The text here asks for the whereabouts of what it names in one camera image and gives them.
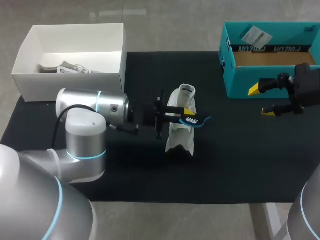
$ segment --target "table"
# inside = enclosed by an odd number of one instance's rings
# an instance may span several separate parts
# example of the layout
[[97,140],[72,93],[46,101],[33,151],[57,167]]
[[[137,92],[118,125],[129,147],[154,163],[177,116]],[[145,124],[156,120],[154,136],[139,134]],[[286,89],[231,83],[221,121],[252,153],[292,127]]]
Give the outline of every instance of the table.
[[[95,182],[73,186],[91,201],[192,204],[292,203],[320,161],[320,109],[302,115],[262,116],[286,99],[229,99],[217,52],[129,52],[125,92],[140,107],[164,89],[165,102],[180,84],[195,86],[198,113],[212,116],[195,130],[194,158],[165,154],[168,126],[157,140],[107,132],[106,170]],[[17,151],[50,148],[55,103],[19,99],[1,144]],[[65,148],[64,125],[56,148]]]

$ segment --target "concrete floor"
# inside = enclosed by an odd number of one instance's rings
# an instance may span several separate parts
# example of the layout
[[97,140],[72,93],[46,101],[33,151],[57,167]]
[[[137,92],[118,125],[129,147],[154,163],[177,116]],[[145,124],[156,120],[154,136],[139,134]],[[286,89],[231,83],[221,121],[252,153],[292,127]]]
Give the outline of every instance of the concrete floor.
[[[32,25],[124,23],[130,52],[217,51],[224,21],[316,22],[319,10],[318,0],[0,0],[0,138],[20,96],[11,71]],[[99,240],[267,239],[248,204],[94,204]],[[290,204],[277,206],[284,223]]]

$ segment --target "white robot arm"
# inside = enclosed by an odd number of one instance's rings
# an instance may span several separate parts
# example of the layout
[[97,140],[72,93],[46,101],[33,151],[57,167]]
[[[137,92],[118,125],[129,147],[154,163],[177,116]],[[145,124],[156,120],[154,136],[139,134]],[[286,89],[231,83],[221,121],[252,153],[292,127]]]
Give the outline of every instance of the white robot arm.
[[85,196],[0,145],[1,240],[94,240],[97,225]]

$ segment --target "white box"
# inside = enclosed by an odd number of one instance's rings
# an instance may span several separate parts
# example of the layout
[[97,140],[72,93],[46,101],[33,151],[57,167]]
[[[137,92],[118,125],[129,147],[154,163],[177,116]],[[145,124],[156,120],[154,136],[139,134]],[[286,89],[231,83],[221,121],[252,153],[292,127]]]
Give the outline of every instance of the white box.
[[[39,73],[66,61],[101,73]],[[12,76],[26,102],[54,102],[63,88],[123,94],[127,63],[123,23],[33,26]]]

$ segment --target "label sticker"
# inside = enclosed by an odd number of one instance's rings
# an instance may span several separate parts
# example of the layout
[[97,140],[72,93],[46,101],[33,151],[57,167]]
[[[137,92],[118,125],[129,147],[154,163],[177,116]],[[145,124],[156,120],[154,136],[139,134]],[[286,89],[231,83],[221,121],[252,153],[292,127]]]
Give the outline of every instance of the label sticker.
[[256,47],[257,49],[262,49],[273,37],[262,31],[261,29],[253,26],[242,38],[242,41]]

